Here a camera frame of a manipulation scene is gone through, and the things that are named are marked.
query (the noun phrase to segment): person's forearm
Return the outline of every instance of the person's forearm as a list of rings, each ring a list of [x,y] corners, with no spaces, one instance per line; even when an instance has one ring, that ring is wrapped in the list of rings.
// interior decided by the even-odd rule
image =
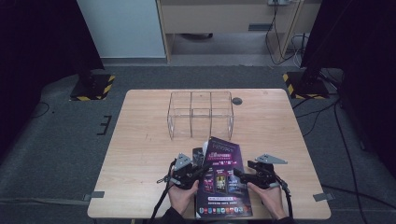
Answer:
[[[175,208],[170,207],[155,224],[186,224],[186,220],[184,220],[183,216]]]

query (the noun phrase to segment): white cabinet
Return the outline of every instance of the white cabinet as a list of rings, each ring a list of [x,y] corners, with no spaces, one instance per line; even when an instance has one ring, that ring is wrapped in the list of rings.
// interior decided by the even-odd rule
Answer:
[[[78,0],[101,58],[165,58],[155,0]]]

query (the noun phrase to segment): clear acrylic box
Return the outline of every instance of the clear acrylic box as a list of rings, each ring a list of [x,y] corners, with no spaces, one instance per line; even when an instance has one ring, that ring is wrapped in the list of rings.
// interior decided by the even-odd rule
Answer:
[[[210,136],[231,140],[233,104],[228,91],[174,91],[168,109],[171,139]]]

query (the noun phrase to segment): yellow and black hazard tape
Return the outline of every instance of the yellow and black hazard tape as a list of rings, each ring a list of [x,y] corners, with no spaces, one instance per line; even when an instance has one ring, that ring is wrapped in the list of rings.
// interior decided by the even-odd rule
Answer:
[[[297,94],[291,85],[288,74],[283,74],[283,80],[286,83],[286,87],[288,88],[291,99],[326,99],[329,97],[327,94]]]
[[[72,97],[70,100],[72,100],[72,101],[104,100],[107,97],[107,94],[111,89],[111,86],[113,85],[114,78],[115,78],[115,76],[109,76],[107,84],[106,84],[102,94],[95,95],[95,96],[80,95],[80,96]]]

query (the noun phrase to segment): black curtain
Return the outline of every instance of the black curtain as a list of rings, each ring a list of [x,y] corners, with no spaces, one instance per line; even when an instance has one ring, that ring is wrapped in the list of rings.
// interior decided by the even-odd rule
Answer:
[[[344,109],[364,149],[376,152],[394,176],[395,15],[394,0],[323,0],[303,58],[306,67],[344,71]]]
[[[76,0],[0,0],[0,158],[62,77],[103,69]]]

